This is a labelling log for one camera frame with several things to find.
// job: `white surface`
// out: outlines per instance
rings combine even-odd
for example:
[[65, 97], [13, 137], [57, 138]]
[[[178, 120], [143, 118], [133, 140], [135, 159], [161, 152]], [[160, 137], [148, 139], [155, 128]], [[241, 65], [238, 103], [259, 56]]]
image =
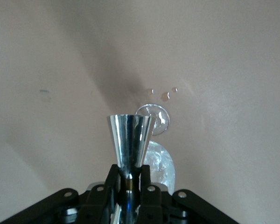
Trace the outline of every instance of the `white surface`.
[[0, 1], [0, 221], [104, 180], [106, 116], [146, 103], [177, 189], [280, 223], [280, 0]]

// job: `transparent glass object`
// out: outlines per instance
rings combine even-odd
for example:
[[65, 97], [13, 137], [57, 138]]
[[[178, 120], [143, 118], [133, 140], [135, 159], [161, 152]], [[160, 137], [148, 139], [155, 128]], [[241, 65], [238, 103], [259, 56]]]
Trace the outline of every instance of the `transparent glass object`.
[[152, 116], [155, 118], [153, 135], [158, 135], [167, 130], [170, 117], [168, 112], [157, 104], [146, 104], [141, 106], [136, 115]]
[[175, 168], [168, 151], [160, 144], [149, 141], [144, 164], [150, 166], [151, 182], [164, 184], [169, 194], [174, 193]]

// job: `small droplet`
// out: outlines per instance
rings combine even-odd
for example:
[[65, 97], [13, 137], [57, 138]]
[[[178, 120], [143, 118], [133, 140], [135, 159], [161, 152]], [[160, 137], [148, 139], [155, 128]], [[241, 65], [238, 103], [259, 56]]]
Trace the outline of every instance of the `small droplet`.
[[161, 100], [163, 100], [164, 102], [166, 102], [167, 100], [170, 99], [170, 96], [169, 96], [169, 92], [165, 92], [162, 94], [161, 96]]
[[153, 95], [154, 89], [147, 89], [146, 92], [148, 93], [148, 95]]

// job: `metal jigger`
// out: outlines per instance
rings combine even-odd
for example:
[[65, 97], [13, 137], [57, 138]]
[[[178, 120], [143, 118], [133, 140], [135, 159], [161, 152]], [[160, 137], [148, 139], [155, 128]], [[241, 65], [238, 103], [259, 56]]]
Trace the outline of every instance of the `metal jigger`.
[[108, 119], [121, 177], [119, 223], [133, 224], [140, 204], [139, 175], [155, 119], [138, 115], [112, 115]]

